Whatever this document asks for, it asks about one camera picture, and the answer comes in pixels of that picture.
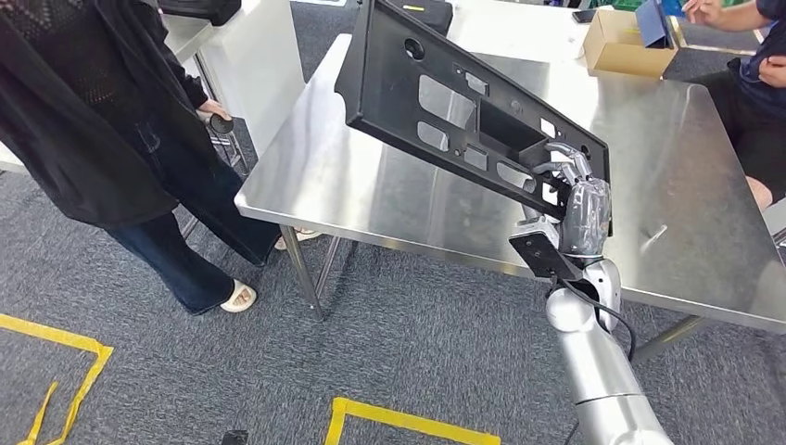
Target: rectangular hole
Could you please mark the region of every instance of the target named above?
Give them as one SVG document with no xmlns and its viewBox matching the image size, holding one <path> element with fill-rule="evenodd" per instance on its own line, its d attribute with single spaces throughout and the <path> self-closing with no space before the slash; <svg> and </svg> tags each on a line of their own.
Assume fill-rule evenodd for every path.
<svg viewBox="0 0 786 445">
<path fill-rule="evenodd" d="M 507 157 L 518 161 L 519 153 L 529 146 L 545 141 L 546 138 L 545 134 L 489 102 L 480 102 L 480 142 L 484 146 L 503 144 L 512 150 Z"/>
<path fill-rule="evenodd" d="M 464 162 L 482 171 L 488 168 L 488 155 L 485 151 L 478 150 L 473 146 L 467 146 L 464 151 Z"/>
<path fill-rule="evenodd" d="M 543 118 L 540 118 L 540 130 L 547 134 L 551 139 L 557 137 L 557 128 L 554 127 L 554 124 L 546 121 Z"/>
<path fill-rule="evenodd" d="M 550 185 L 544 184 L 543 185 L 543 200 L 546 202 L 550 202 L 553 205 L 557 205 L 557 190 L 552 188 Z"/>
<path fill-rule="evenodd" d="M 477 78 L 473 73 L 469 71 L 464 72 L 464 79 L 466 79 L 467 85 L 470 88 L 477 91 L 481 95 L 488 95 L 488 83 L 481 81 L 479 78 Z"/>
<path fill-rule="evenodd" d="M 475 112 L 474 101 L 424 75 L 418 81 L 418 102 L 424 110 L 459 128 L 464 128 Z"/>
<path fill-rule="evenodd" d="M 418 137 L 439 151 L 448 151 L 448 136 L 442 130 L 423 121 L 418 122 Z"/>
<path fill-rule="evenodd" d="M 510 166 L 504 162 L 497 162 L 497 174 L 503 180 L 515 185 L 516 187 L 524 189 L 528 193 L 535 191 L 535 180 L 532 176 Z"/>
</svg>

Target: jeans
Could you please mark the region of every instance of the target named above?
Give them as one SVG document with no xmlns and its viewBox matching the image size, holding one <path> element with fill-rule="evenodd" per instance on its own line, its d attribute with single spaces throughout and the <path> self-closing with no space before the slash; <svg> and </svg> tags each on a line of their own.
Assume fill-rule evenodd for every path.
<svg viewBox="0 0 786 445">
<path fill-rule="evenodd" d="M 265 263 L 281 233 L 277 224 L 245 218 L 237 211 L 234 199 L 243 181 L 232 167 L 224 162 L 211 167 L 155 116 L 123 136 L 167 193 L 243 258 L 258 266 Z M 224 303 L 235 289 L 229 275 L 185 244 L 171 213 L 107 232 L 152 267 L 194 315 Z"/>
</svg>

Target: black cardigan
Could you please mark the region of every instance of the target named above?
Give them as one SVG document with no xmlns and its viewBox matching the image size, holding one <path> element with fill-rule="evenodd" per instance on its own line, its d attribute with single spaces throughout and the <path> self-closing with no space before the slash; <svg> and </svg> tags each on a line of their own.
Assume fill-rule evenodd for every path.
<svg viewBox="0 0 786 445">
<path fill-rule="evenodd" d="M 93 0 L 146 103 L 195 156 L 218 161 L 195 108 L 207 100 L 164 44 L 155 0 Z M 144 160 L 0 15 L 0 140 L 69 218 L 111 228 L 148 221 L 177 202 Z"/>
</svg>

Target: yellow floor marking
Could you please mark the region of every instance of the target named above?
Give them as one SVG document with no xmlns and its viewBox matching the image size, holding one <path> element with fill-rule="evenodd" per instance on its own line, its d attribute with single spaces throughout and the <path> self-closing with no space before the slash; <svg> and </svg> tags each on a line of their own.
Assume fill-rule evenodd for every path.
<svg viewBox="0 0 786 445">
<path fill-rule="evenodd" d="M 338 441 L 341 439 L 341 430 L 344 428 L 344 418 L 347 414 L 466 445 L 500 445 L 501 443 L 500 438 L 487 433 L 336 397 L 333 399 L 333 417 L 330 419 L 324 445 L 338 445 Z"/>
<path fill-rule="evenodd" d="M 20 442 L 19 445 L 35 444 L 35 441 L 38 439 L 38 432 L 41 431 L 41 423 L 44 422 L 44 412 L 46 411 L 46 405 L 49 403 L 52 393 L 55 392 L 55 388 L 57 388 L 57 382 L 52 382 L 52 385 L 49 385 L 49 389 L 46 391 L 46 396 L 44 396 L 44 403 L 41 404 L 41 409 L 38 410 L 38 414 L 35 415 L 35 420 L 32 421 L 30 434 L 28 434 L 27 438 Z"/>
<path fill-rule="evenodd" d="M 63 425 L 60 437 L 53 440 L 52 442 L 49 442 L 48 444 L 61 445 L 66 440 L 66 437 L 71 431 L 71 427 L 73 426 L 74 420 L 76 419 L 76 414 L 79 411 L 79 405 L 82 403 L 82 400 L 84 400 L 84 396 L 87 395 L 87 391 L 90 390 L 90 387 L 98 378 L 98 375 L 101 374 L 101 370 L 104 369 L 104 365 L 107 364 L 109 356 L 112 355 L 112 348 L 98 343 L 93 338 L 80 336 L 79 334 L 74 334 L 72 332 L 57 329 L 55 327 L 44 326 L 43 324 L 20 320 L 19 318 L 10 317 L 3 313 L 0 313 L 0 328 L 19 332 L 20 334 L 40 338 L 42 340 L 53 341 L 55 343 L 76 348 L 78 350 L 87 350 L 95 354 L 95 361 L 93 362 L 93 365 L 90 367 L 90 370 L 87 371 L 87 375 L 84 377 L 82 385 L 79 387 L 79 390 L 77 390 L 76 395 L 74 395 L 74 398 L 71 401 L 68 414 L 66 415 L 66 422 Z M 20 442 L 19 445 L 35 444 L 35 440 L 38 437 L 38 431 L 41 428 L 41 422 L 44 419 L 46 404 L 49 402 L 49 398 L 52 396 L 52 393 L 55 391 L 56 387 L 57 382 L 53 383 L 52 386 L 49 387 L 49 390 L 46 392 L 46 397 L 44 398 L 44 403 L 41 406 L 41 410 L 35 416 L 30 434 L 25 440 Z"/>
</svg>

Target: gray carpet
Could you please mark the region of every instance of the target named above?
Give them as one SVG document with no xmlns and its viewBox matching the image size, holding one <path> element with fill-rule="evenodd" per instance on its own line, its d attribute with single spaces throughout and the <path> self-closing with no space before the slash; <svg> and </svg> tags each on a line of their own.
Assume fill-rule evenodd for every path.
<svg viewBox="0 0 786 445">
<path fill-rule="evenodd" d="M 317 8 L 341 14 L 319 24 Z M 293 12 L 308 77 L 326 50 L 318 43 L 345 31 L 353 11 L 294 4 Z M 217 445 L 225 431 L 246 429 L 250 444 L 320 444 L 336 396 L 507 444 L 560 444 L 574 420 L 541 284 L 345 241 L 328 280 L 327 320 L 317 323 L 285 254 L 257 269 L 198 226 L 189 244 L 254 285 L 260 302 L 192 317 L 144 264 L 61 216 L 30 178 L 0 175 L 0 191 L 0 312 L 115 347 L 67 443 Z M 327 244 L 306 245 L 314 271 Z M 624 313 L 644 338 L 680 318 L 635 304 Z M 56 437 L 90 361 L 0 330 L 0 443 L 25 437 L 53 380 L 61 387 L 39 443 Z M 780 337 L 713 324 L 636 370 L 675 443 L 786 443 Z M 448 442 L 348 417 L 341 443 Z"/>
</svg>

